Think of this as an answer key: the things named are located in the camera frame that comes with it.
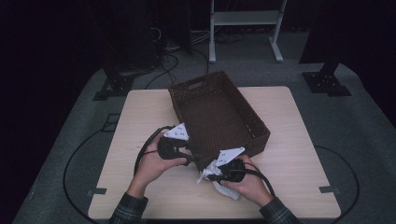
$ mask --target tape piece on table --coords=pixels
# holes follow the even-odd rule
[[[319,187],[320,193],[334,193],[334,194],[339,194],[341,193],[341,190],[339,188],[333,188],[332,186],[325,186],[325,187]]]
[[[94,189],[94,190],[88,190],[87,196],[88,197],[93,197],[93,194],[106,194],[107,189]]]

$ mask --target person's left hand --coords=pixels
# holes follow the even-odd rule
[[[127,190],[128,194],[136,198],[143,198],[147,185],[160,177],[164,171],[187,162],[186,158],[163,160],[157,152],[158,142],[161,137],[163,137],[163,133],[155,136],[148,145],[146,149],[147,154],[143,156],[131,185]]]

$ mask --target brown wicker basket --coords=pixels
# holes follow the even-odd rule
[[[224,72],[176,84],[169,92],[189,142],[198,146],[192,153],[203,156],[198,171],[223,149],[244,147],[249,157],[264,151],[270,131]]]

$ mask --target wooden tabletop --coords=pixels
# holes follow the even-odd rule
[[[276,196],[297,217],[338,217],[329,186],[300,112],[287,87],[239,88],[271,131],[263,153],[252,160],[271,182]],[[120,116],[89,210],[91,218],[110,218],[133,177],[134,162],[146,140],[160,127],[177,125],[168,90],[130,91]],[[148,185],[143,218],[261,218],[259,207],[241,196],[221,195],[201,181],[194,163],[166,171]]]

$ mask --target person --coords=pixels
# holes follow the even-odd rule
[[[148,184],[160,177],[166,170],[186,162],[185,158],[163,160],[160,157],[156,151],[162,136],[163,133],[158,134],[148,145],[146,152],[150,153],[142,158],[129,188],[122,196],[112,217],[106,222],[107,224],[137,223],[149,202],[149,199],[144,196]],[[238,159],[245,163],[247,169],[255,169],[256,165],[248,156],[242,155]],[[220,184],[236,190],[246,199],[257,204],[261,208],[260,213],[269,224],[301,223],[278,198],[274,198],[268,192],[262,180],[255,175],[246,174],[239,183],[222,180]]]

